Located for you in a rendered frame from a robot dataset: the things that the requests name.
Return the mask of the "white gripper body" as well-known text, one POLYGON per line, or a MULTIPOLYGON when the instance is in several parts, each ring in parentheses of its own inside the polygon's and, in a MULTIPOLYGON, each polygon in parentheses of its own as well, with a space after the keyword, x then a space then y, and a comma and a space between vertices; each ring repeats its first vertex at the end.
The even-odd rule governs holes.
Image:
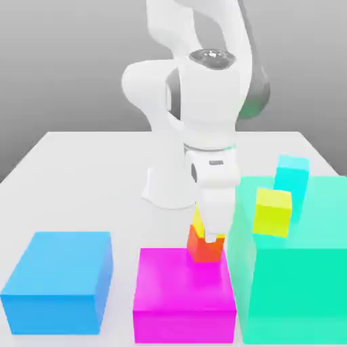
POLYGON ((201 193, 201 217, 207 234, 226 235, 232 225, 235 188, 205 188, 201 193))

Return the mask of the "small yellow cube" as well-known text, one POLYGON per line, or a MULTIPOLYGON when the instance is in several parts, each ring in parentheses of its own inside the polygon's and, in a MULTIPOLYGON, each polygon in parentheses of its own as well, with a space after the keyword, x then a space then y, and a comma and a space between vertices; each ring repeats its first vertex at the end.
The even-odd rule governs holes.
MULTIPOLYGON (((195 232, 196 232, 197 236, 200 239, 205 239, 204 238, 205 227, 203 225, 203 221, 201 219, 201 214, 199 212, 197 205, 195 205, 195 212, 194 212, 194 216, 193 216, 193 226, 195 228, 195 232)), ((225 234, 218 234, 217 239, 225 239, 225 234)))

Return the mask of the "small orange cube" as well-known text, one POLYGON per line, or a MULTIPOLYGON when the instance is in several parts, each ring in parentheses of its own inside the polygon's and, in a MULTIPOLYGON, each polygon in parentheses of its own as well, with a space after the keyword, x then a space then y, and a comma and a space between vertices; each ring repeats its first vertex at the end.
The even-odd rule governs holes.
POLYGON ((224 237, 218 237, 213 243, 200 238, 194 226, 190 225, 187 250, 195 262, 219 262, 224 248, 224 237))

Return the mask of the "small yellow-green cube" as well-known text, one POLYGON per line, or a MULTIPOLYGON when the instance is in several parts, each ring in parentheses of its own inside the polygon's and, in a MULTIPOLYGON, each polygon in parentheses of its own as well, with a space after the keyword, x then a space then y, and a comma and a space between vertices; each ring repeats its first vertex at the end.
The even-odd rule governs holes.
POLYGON ((292 214, 291 193, 258 188, 253 219, 253 232, 286 238, 292 214))

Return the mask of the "small cyan cube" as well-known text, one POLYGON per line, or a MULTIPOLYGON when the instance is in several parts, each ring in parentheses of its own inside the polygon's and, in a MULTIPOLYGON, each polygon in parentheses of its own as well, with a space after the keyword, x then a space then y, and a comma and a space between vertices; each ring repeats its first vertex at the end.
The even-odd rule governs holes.
POLYGON ((305 157, 279 155, 274 189, 291 193, 293 210, 303 203, 309 179, 310 162, 305 157))

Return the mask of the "large magenta box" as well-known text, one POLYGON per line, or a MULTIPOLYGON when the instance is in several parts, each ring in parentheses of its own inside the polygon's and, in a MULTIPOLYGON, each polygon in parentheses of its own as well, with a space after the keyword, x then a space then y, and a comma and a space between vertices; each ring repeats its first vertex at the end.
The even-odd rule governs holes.
POLYGON ((226 257, 200 263, 185 248, 140 250, 133 305, 137 344, 231 344, 236 315, 226 257))

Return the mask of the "large teal box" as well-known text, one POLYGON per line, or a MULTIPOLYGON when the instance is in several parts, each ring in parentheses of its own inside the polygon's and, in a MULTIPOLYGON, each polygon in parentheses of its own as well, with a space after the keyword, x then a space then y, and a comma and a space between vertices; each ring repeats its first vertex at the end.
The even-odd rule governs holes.
POLYGON ((252 232, 257 190, 272 185, 241 180, 228 235, 243 341, 347 345, 347 177, 311 177, 285 238, 252 232))

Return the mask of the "large blue box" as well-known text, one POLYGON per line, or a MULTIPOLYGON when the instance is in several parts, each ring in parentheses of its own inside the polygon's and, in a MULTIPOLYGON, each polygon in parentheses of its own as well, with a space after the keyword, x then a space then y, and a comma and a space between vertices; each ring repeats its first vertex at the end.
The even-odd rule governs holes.
POLYGON ((36 232, 0 293, 14 335, 98 335, 110 282, 108 232, 36 232))

